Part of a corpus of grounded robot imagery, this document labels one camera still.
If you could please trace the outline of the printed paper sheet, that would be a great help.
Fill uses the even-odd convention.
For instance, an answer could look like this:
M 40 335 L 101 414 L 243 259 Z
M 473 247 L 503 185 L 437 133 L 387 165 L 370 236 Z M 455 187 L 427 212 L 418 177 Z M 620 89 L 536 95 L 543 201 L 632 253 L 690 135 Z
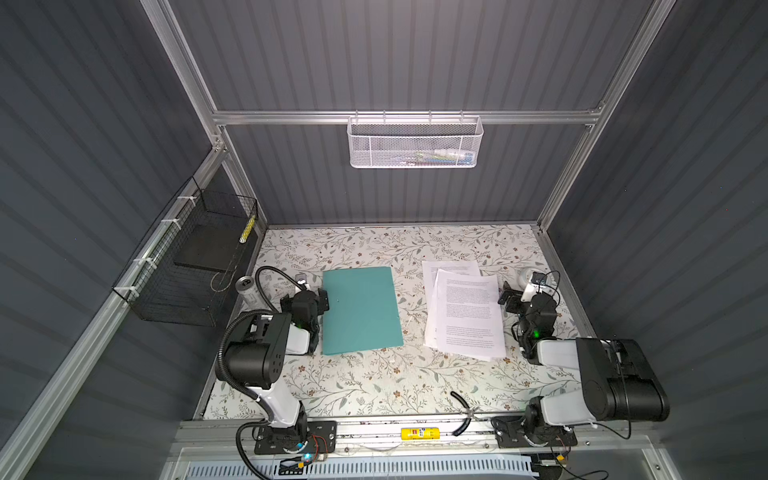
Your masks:
M 427 300 L 427 321 L 424 344 L 430 348 L 437 349 L 437 331 L 433 319 L 433 293 L 438 274 L 444 271 L 465 276 L 480 276 L 481 273 L 476 261 L 423 261 L 422 270 Z
M 473 358 L 506 356 L 496 275 L 440 272 L 434 289 L 438 349 Z

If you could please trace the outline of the teal green file folder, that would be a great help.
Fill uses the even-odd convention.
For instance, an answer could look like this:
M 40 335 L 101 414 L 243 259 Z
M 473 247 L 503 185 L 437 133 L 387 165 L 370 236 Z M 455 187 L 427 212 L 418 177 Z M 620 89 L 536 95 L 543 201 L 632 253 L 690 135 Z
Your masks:
M 323 354 L 332 356 L 404 345 L 389 267 L 326 271 L 323 287 L 329 298 L 329 310 L 323 314 Z

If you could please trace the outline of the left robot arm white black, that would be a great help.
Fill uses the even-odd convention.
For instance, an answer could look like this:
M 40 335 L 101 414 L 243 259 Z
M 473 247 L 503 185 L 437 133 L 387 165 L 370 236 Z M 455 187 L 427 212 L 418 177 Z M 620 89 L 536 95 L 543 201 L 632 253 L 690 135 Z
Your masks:
M 264 272 L 288 280 L 295 293 L 283 296 L 275 306 L 260 282 Z M 227 326 L 217 348 L 216 378 L 256 401 L 265 413 L 264 426 L 300 431 L 307 420 L 305 407 L 290 393 L 282 370 L 287 357 L 316 352 L 320 318 L 330 308 L 328 293 L 322 288 L 311 290 L 304 281 L 273 266 L 262 266 L 254 275 L 240 278 L 236 290 L 249 299 L 258 295 L 266 307 L 243 311 Z

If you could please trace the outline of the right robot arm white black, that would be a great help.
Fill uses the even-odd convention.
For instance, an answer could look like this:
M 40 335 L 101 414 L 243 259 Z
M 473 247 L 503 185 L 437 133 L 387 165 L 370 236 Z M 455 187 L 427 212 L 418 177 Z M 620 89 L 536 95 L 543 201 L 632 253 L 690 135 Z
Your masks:
M 520 428 L 533 444 L 548 444 L 577 426 L 606 421 L 663 422 L 670 403 L 639 344 L 628 339 L 555 336 L 557 289 L 538 284 L 528 291 L 503 284 L 498 304 L 518 320 L 511 327 L 522 357 L 530 364 L 574 371 L 580 387 L 526 406 Z

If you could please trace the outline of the silver drink can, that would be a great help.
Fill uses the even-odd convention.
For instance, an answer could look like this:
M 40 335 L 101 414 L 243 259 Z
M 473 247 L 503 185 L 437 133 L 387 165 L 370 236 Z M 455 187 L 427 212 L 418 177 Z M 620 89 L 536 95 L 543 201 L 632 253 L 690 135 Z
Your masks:
M 246 275 L 240 277 L 237 280 L 235 287 L 238 295 L 243 301 L 244 310 L 255 310 L 261 307 L 261 296 L 253 276 Z

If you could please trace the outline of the yellow marker in black basket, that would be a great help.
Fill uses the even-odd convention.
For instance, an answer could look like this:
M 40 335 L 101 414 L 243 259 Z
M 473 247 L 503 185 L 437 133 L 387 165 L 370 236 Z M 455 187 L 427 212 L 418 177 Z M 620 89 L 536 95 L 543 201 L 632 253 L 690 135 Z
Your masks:
M 248 241 L 248 238 L 253 231 L 254 225 L 256 224 L 256 217 L 254 215 L 250 216 L 244 229 L 242 230 L 240 237 L 239 237 L 239 243 L 245 244 Z

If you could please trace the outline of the black pad in basket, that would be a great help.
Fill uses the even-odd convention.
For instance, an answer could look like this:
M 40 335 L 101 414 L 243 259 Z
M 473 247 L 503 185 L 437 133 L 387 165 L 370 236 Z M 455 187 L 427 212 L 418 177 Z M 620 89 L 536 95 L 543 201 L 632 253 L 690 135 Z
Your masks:
M 235 268 L 245 245 L 233 228 L 196 225 L 174 256 L 176 266 L 224 273 Z

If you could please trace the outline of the pens in white basket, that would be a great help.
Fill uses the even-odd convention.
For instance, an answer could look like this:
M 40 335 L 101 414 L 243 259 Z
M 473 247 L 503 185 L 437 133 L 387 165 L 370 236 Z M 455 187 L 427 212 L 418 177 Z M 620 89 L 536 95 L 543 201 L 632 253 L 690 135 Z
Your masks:
M 438 149 L 407 152 L 396 161 L 410 166 L 454 166 L 471 168 L 476 164 L 476 154 L 463 149 Z

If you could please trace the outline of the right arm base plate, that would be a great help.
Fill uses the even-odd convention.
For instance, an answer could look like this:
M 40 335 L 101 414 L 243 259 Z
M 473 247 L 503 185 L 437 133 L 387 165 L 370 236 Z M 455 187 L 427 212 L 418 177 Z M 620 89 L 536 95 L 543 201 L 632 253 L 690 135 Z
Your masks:
M 578 444 L 574 431 L 529 420 L 523 415 L 492 417 L 491 426 L 500 448 L 570 448 Z

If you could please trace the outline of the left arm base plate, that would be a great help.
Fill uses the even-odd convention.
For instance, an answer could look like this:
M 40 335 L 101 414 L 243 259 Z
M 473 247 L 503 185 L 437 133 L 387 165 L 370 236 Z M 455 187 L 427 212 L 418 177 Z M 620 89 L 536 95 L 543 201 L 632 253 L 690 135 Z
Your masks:
M 309 421 L 290 428 L 260 427 L 255 434 L 256 455 L 333 453 L 338 424 L 335 421 Z

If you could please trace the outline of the yellow label on rail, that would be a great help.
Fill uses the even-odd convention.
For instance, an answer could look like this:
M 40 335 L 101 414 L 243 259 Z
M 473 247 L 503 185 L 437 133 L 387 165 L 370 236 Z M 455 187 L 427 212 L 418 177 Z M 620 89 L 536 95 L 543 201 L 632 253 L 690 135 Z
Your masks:
M 402 441 L 439 440 L 441 432 L 435 427 L 403 428 L 401 430 Z

